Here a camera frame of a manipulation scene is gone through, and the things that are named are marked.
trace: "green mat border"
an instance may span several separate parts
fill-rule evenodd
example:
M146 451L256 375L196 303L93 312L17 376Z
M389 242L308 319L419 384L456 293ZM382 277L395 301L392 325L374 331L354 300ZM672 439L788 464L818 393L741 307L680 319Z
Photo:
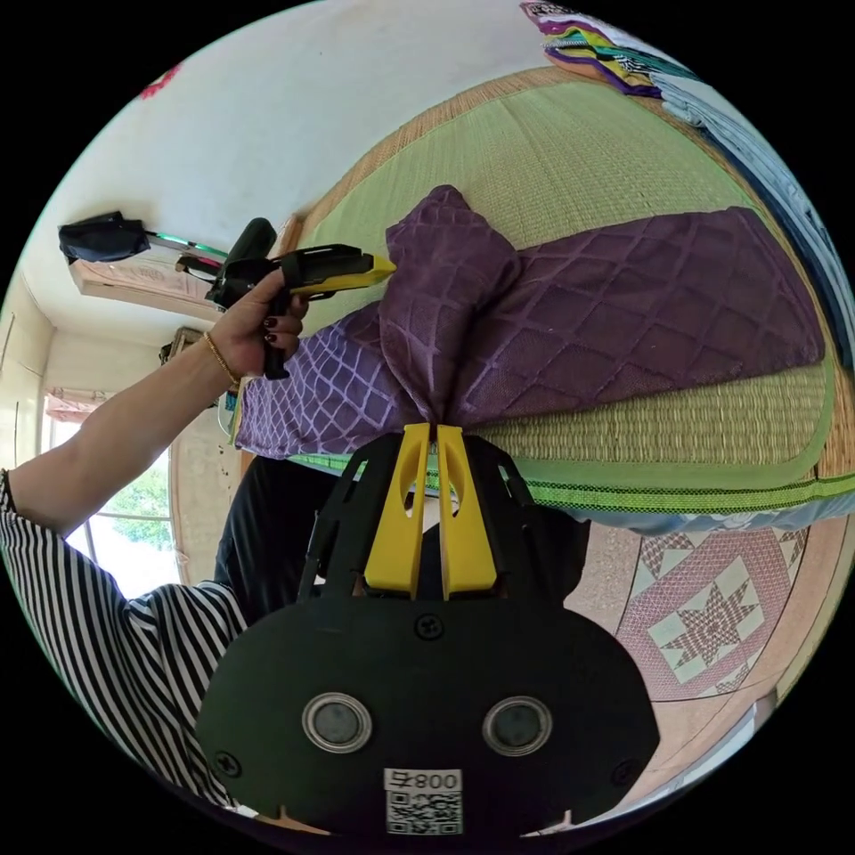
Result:
M349 454L295 454L295 463L341 473L350 461ZM557 508L578 508L618 513L642 514L741 514L797 508L811 501L834 499L855 492L855 474L837 478L788 484L772 490L631 490L593 488L579 484L552 484L529 481L535 501ZM439 489L436 456L427 460L427 488Z
M526 482L555 483L557 480L594 489L660 489L663 469L668 470L669 489L679 491L703 484L705 490L737 490L751 484L752 490L773 490L799 481L822 456L835 413L835 364L826 349L823 360L826 388L822 409L810 442L801 453L783 463L734 466L720 463L599 463L562 460L515 460Z

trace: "hand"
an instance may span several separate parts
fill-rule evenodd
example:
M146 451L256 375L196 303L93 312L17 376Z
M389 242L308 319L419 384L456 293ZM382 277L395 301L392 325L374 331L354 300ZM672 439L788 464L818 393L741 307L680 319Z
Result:
M284 284L281 270L268 273L217 321L210 332L226 365L238 377L264 374L265 338L271 346L284 351L286 360L297 352L309 303L305 297L293 297L287 315L270 317L270 303Z

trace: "curtain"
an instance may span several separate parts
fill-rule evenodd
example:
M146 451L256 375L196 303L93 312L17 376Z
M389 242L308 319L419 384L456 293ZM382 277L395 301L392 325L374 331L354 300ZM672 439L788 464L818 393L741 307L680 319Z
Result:
M95 412L110 395L106 392L88 392L81 389L50 388L45 390L45 415L57 421L82 425L86 417Z

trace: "black and white striped sleeve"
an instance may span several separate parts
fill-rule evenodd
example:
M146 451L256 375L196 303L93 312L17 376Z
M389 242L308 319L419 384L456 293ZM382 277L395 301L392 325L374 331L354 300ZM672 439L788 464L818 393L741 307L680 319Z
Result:
M101 730L147 769L231 806L194 729L217 662L246 629L232 592L204 582L125 599L112 576L18 515L5 471L0 551L41 648Z

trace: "yellow clip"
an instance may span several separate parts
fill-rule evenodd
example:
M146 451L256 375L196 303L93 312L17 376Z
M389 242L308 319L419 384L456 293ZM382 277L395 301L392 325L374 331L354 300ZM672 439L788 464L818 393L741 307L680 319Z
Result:
M325 294L329 291L349 291L357 288L369 288L379 285L384 279L391 276L397 267L391 261L380 256L374 256L374 266L367 273L346 273L343 276L330 276L323 282L315 285L304 285L303 288L294 288L292 294Z

